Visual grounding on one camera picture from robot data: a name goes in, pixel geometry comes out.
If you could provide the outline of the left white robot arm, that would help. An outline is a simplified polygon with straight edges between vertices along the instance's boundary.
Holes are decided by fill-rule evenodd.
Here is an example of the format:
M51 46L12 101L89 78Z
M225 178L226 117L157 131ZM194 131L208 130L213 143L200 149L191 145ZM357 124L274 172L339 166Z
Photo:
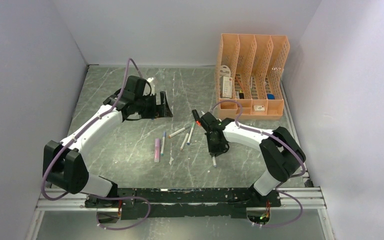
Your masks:
M68 194L98 196L106 208L119 200L118 185L89 172L84 158L104 135L137 114L139 119L171 118L167 94L156 94L148 80L131 75L123 88L107 97L98 111L78 130L60 141L49 141L43 151L44 183L51 183Z

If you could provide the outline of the red capped white marker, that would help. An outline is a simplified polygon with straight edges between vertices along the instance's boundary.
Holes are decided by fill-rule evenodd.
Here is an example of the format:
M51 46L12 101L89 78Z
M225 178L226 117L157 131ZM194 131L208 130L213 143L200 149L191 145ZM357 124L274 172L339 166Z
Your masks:
M211 159L212 159L212 165L213 165L213 167L216 168L216 167L217 167L216 157L215 157L215 156L212 156Z

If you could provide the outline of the black orange highlighter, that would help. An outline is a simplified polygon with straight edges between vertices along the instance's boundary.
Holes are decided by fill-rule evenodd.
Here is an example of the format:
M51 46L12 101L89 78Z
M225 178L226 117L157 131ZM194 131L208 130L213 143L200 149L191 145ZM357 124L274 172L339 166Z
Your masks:
M194 118L194 121L196 122L196 124L201 126L201 118L200 118L198 111L196 109L193 109L191 112L192 112L192 115L193 115L193 118Z

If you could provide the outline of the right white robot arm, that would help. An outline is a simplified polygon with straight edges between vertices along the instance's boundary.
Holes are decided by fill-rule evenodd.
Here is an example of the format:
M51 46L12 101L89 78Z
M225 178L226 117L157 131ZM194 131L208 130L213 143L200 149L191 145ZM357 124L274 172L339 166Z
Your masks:
M250 202L262 207L269 193L305 169L306 155L290 132L284 127L266 130L236 122L232 118L219 120L212 113L194 113L195 122L205 130L208 152L216 158L230 149L229 144L241 144L261 152L266 170L251 187Z

